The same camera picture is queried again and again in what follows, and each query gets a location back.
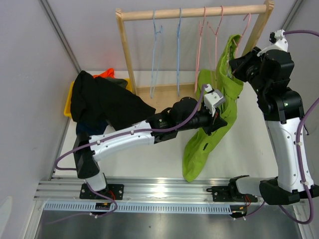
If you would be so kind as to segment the light blue hanger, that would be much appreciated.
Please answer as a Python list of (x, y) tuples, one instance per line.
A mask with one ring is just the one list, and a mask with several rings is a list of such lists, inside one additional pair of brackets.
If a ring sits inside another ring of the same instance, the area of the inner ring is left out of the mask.
[(154, 27), (154, 46), (152, 56), (152, 71), (151, 71), (151, 86), (150, 86), (150, 98), (155, 95), (155, 89), (158, 81), (159, 67), (163, 46), (163, 26), (156, 25), (156, 10), (153, 11), (153, 27)]
[(180, 26), (182, 18), (182, 9), (179, 9), (179, 20), (177, 25), (177, 50), (176, 50), (176, 86), (177, 86), (177, 95), (180, 96), (180, 78), (179, 78), (179, 68), (180, 68)]

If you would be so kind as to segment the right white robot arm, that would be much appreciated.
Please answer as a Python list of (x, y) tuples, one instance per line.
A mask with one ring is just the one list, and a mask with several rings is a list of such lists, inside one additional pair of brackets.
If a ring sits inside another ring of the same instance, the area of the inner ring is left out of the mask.
[(239, 201), (245, 194), (262, 197), (269, 205), (289, 205), (317, 197), (319, 187), (310, 175), (302, 135), (305, 119), (299, 93), (288, 87), (294, 62), (289, 52), (255, 47), (229, 61), (232, 75), (248, 82), (257, 95), (278, 167), (275, 178), (241, 176), (228, 187), (228, 197)]

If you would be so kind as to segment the black shorts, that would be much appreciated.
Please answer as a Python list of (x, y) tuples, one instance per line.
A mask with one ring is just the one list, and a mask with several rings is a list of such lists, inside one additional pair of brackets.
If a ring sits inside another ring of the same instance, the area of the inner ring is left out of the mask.
[(106, 121), (121, 130), (146, 120), (156, 109), (109, 79), (81, 71), (72, 88), (70, 111), (77, 123), (96, 127)]

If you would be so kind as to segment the dark olive shorts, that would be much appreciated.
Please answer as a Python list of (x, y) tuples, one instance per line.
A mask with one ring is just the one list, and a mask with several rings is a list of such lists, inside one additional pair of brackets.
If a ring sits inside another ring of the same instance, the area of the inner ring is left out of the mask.
[(125, 88), (126, 90), (132, 92), (132, 85), (130, 79), (119, 79), (119, 78), (106, 78), (110, 82)]

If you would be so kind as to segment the orange mesh shorts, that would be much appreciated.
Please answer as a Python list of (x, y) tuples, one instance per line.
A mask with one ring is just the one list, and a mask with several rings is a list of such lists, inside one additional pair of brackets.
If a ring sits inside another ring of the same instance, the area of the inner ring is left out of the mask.
[(115, 78), (115, 70), (114, 68), (109, 68), (106, 71), (102, 72), (98, 75), (93, 75), (93, 78), (102, 77), (102, 78)]

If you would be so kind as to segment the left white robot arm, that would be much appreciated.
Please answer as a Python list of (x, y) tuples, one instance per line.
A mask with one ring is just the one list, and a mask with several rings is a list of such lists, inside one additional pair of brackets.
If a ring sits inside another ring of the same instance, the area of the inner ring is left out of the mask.
[(95, 198), (105, 198), (108, 186), (100, 171), (99, 161), (130, 147), (174, 139), (180, 131), (201, 128), (205, 134), (211, 135), (219, 128), (227, 126), (219, 109), (225, 101), (224, 97), (216, 93), (206, 94), (202, 102), (184, 97), (172, 107), (132, 127), (101, 135), (82, 132), (77, 135), (73, 147), (77, 177), (89, 183), (90, 192)]

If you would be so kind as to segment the navy blue shorts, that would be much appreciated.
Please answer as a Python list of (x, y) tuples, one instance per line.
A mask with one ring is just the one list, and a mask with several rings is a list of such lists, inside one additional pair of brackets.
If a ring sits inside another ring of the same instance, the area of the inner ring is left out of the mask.
[(108, 123), (102, 121), (97, 126), (90, 126), (84, 122), (78, 122), (76, 125), (76, 135), (86, 132), (88, 135), (101, 135), (105, 132)]

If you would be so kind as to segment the pink hanger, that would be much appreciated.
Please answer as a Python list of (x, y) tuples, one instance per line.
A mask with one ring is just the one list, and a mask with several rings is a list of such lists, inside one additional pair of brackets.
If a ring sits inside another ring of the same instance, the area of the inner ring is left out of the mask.
[(242, 38), (243, 38), (243, 36), (245, 35), (245, 33), (246, 33), (246, 31), (247, 31), (247, 28), (248, 28), (249, 25), (250, 25), (251, 13), (246, 14), (245, 17), (243, 18), (243, 21), (246, 22), (246, 24), (245, 24), (245, 28), (244, 28), (242, 34), (240, 35), (240, 38), (239, 38), (238, 42), (235, 43), (235, 45), (236, 45), (237, 48), (239, 47), (239, 45), (240, 45), (240, 43), (241, 43), (241, 41), (242, 41)]
[(212, 57), (211, 57), (211, 34), (214, 35), (215, 37), (215, 45), (214, 45), (214, 63), (215, 63), (215, 69), (217, 69), (217, 46), (218, 46), (218, 33), (219, 33), (219, 29), (220, 29), (220, 26), (221, 26), (221, 23), (222, 23), (222, 20), (223, 20), (223, 16), (224, 16), (224, 7), (221, 5), (221, 17), (220, 17), (220, 21), (219, 21), (219, 24), (217, 26), (217, 29), (214, 30), (210, 24), (209, 21), (207, 21), (207, 24), (206, 24), (206, 28), (207, 28), (207, 46), (208, 46), (208, 57), (209, 57), (209, 70), (210, 70), (210, 76), (211, 76), (211, 80), (213, 81), (214, 77), (216, 77), (216, 74), (213, 73), (213, 70), (212, 70)]
[(196, 66), (195, 66), (195, 84), (194, 84), (194, 92), (197, 92), (198, 86), (198, 74), (199, 74), (199, 62), (200, 62), (200, 53), (201, 53), (201, 42), (203, 35), (203, 28), (206, 19), (206, 7), (204, 7), (203, 12), (203, 20), (198, 23), (198, 43), (197, 43), (197, 53), (196, 53)]

